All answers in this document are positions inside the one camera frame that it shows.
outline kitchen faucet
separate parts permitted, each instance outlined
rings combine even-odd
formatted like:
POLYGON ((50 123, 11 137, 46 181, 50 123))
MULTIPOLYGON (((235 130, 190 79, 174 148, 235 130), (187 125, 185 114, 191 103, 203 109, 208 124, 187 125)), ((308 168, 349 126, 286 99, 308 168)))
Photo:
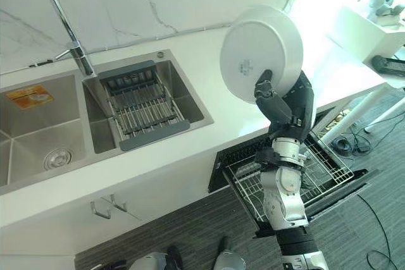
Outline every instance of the kitchen faucet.
POLYGON ((73 32, 73 29, 71 25, 69 24, 69 21, 65 15, 65 12, 63 11, 60 3, 58 0, 51 0, 53 7, 55 11, 57 12, 60 20, 62 21, 63 25, 65 26, 66 31, 68 32, 71 42, 69 42, 67 46, 67 50, 62 52, 61 54, 57 55, 55 59, 59 59, 63 57, 64 55, 70 53, 74 60, 76 61, 77 66, 79 67, 80 71, 82 71, 84 76, 92 75, 94 73, 93 67, 89 61, 89 59, 86 56, 86 53, 84 51, 84 48, 80 45, 80 42, 76 38, 75 33, 73 32))

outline metal rack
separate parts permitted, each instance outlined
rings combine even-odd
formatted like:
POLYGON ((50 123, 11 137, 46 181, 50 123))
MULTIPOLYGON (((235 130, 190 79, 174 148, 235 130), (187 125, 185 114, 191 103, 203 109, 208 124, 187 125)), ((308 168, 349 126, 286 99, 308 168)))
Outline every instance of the metal rack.
MULTIPOLYGON (((314 133, 301 146, 306 158, 302 175, 301 198, 305 206, 332 192, 350 180, 353 172, 314 133)), ((260 182, 260 165, 254 155, 227 165, 228 181, 242 199, 248 212, 260 222, 267 222, 263 210, 264 191, 260 182)))
POLYGON ((154 66, 101 80, 122 150, 130 150, 190 127, 154 66))

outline white cabinet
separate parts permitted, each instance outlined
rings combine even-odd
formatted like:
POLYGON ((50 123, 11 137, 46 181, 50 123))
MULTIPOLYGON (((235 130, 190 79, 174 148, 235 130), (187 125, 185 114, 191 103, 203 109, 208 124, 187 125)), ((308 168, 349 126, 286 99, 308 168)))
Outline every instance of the white cabinet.
POLYGON ((93 214, 90 202, 28 219, 1 230, 0 253, 74 255, 140 225, 140 221, 102 199, 94 203, 100 212, 110 209, 111 219, 93 214))
POLYGON ((88 200, 7 226, 0 231, 0 254, 75 255, 110 240, 206 196, 214 159, 212 151, 106 189, 94 206, 103 214, 109 209, 110 219, 93 214, 88 200), (112 206, 112 193, 135 217, 112 206))

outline gray carpet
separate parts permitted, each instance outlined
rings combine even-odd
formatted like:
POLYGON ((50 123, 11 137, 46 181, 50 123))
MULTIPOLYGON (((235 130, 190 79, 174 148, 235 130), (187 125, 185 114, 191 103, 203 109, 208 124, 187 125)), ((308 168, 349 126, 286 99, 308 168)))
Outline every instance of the gray carpet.
MULTIPOLYGON (((393 91, 357 122, 354 130, 373 121, 404 97, 402 90, 393 91)), ((355 106, 361 99, 353 101, 355 106)), ((400 118, 380 124, 375 132, 365 135, 372 144, 382 138, 400 118)), ((392 259, 405 269, 405 122, 392 132, 369 155, 354 157, 352 169, 379 169, 362 196, 374 208, 389 239, 392 259)), ((369 269, 366 253, 380 250, 387 253, 383 232, 373 213, 358 197, 312 222, 319 248, 330 269, 369 269)), ((174 243, 180 249, 185 270, 209 270, 216 248, 223 235, 229 235, 234 250, 252 270, 281 269, 278 244, 274 238, 252 239, 254 226, 245 215, 230 189, 218 192, 186 206, 113 240, 76 256, 76 269, 89 270, 96 264, 119 259, 132 262, 151 251, 164 251, 174 243)), ((377 269, 394 269, 380 256, 371 256, 377 269)))

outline marble backsplash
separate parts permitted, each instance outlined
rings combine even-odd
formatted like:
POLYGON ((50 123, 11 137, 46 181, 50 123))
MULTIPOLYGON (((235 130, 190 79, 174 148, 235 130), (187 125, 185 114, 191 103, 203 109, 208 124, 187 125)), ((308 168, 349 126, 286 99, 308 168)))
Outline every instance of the marble backsplash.
MULTIPOLYGON (((256 5, 287 0, 59 0, 89 51, 229 23, 256 5)), ((69 37, 49 0, 0 0, 0 73, 53 58, 69 37)))

